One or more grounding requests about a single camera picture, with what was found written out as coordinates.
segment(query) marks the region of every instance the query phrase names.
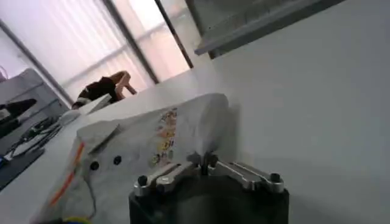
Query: gray shelf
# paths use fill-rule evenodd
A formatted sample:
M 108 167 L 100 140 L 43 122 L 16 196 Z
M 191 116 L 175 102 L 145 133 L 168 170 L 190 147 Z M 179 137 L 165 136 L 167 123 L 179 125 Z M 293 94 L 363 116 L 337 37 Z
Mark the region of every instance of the gray shelf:
M 225 18 L 223 19 L 220 15 L 222 10 L 218 10 L 218 7 L 222 7 L 222 5 L 212 5 L 217 23 L 211 20 L 210 9 L 200 4 L 208 2 L 210 5 L 210 2 L 213 1 L 194 1 L 193 5 L 197 9 L 192 10 L 192 12 L 198 13 L 195 18 L 200 18 L 198 22 L 201 25 L 199 27 L 204 29 L 200 30 L 200 33 L 203 34 L 202 40 L 195 50 L 195 54 L 201 55 L 217 51 L 216 53 L 221 55 L 342 1 L 249 0 L 240 7 L 236 5 L 235 11 L 231 9 L 228 10 L 229 13 L 224 12 L 222 15 Z

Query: white window blind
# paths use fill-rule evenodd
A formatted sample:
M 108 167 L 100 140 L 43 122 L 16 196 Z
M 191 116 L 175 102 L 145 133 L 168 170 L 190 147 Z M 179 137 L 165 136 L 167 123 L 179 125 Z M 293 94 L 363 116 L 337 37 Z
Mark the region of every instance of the white window blind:
M 186 71 L 168 28 L 153 18 L 141 23 L 142 4 L 138 14 L 130 1 L 122 4 L 121 13 L 138 23 L 129 28 L 158 78 Z M 89 83 L 121 70 L 130 73 L 137 91 L 154 85 L 100 0 L 5 0 L 0 1 L 0 18 L 72 99 Z

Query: person's arm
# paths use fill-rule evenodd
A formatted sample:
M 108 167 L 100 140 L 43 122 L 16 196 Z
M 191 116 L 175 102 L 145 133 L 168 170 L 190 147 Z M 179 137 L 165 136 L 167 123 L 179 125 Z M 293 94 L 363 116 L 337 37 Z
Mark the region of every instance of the person's arm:
M 129 90 L 129 92 L 132 93 L 133 95 L 136 95 L 136 94 L 137 94 L 136 90 L 135 90 L 130 84 L 126 85 L 125 87 L 126 87 L 126 89 Z

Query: white table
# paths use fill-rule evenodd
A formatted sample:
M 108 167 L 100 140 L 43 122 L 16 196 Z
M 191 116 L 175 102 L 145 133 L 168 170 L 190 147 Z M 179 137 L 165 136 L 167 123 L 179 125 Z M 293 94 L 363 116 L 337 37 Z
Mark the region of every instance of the white table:
M 38 212 L 78 128 L 211 92 L 226 94 L 233 111 L 233 140 L 221 151 L 281 173 L 290 223 L 387 223 L 390 2 L 377 2 L 343 2 L 78 118 L 0 192 L 0 223 Z

